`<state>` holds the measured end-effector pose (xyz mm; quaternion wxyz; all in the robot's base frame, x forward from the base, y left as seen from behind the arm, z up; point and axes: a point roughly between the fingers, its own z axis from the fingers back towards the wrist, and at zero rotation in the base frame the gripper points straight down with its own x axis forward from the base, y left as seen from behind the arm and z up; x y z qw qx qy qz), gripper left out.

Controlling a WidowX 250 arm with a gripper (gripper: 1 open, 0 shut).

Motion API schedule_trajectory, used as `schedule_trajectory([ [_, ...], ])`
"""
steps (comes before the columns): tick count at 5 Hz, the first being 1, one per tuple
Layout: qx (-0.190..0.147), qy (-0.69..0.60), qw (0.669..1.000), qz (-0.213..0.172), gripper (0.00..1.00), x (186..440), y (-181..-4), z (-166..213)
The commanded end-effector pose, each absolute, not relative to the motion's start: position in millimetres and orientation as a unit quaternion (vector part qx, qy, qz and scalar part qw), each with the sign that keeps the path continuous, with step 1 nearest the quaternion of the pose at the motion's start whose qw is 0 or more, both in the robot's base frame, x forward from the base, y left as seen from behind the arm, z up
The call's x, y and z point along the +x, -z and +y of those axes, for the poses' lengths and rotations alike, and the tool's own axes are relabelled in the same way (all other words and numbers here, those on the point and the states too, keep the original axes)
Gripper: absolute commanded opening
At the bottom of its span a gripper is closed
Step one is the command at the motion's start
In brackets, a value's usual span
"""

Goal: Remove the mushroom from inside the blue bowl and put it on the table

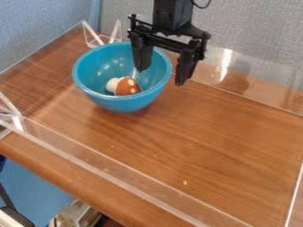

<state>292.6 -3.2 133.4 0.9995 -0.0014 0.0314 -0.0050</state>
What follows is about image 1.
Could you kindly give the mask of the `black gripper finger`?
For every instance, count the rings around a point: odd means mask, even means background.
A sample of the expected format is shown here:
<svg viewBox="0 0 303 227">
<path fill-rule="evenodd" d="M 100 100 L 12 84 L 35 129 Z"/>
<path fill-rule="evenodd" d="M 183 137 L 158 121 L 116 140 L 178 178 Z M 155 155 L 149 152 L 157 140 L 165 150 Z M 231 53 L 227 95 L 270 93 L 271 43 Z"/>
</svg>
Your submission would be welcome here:
<svg viewBox="0 0 303 227">
<path fill-rule="evenodd" d="M 143 35 L 131 34 L 131 49 L 136 69 L 142 72 L 153 63 L 153 45 Z"/>
<path fill-rule="evenodd" d="M 194 70 L 199 61 L 199 54 L 195 50 L 185 49 L 181 53 L 177 65 L 175 84 L 185 85 L 186 81 L 193 77 Z"/>
</svg>

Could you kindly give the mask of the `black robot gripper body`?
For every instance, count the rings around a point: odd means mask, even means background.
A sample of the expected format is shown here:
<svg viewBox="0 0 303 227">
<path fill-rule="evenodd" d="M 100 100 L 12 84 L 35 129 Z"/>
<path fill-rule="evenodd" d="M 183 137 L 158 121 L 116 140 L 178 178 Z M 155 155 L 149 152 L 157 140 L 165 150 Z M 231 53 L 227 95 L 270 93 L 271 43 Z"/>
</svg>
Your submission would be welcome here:
<svg viewBox="0 0 303 227">
<path fill-rule="evenodd" d="M 193 23 L 194 8 L 202 8 L 194 0 L 154 0 L 151 14 L 132 13 L 131 34 L 143 35 L 154 46 L 174 52 L 186 48 L 199 54 L 205 59 L 206 45 L 211 38 Z"/>
</svg>

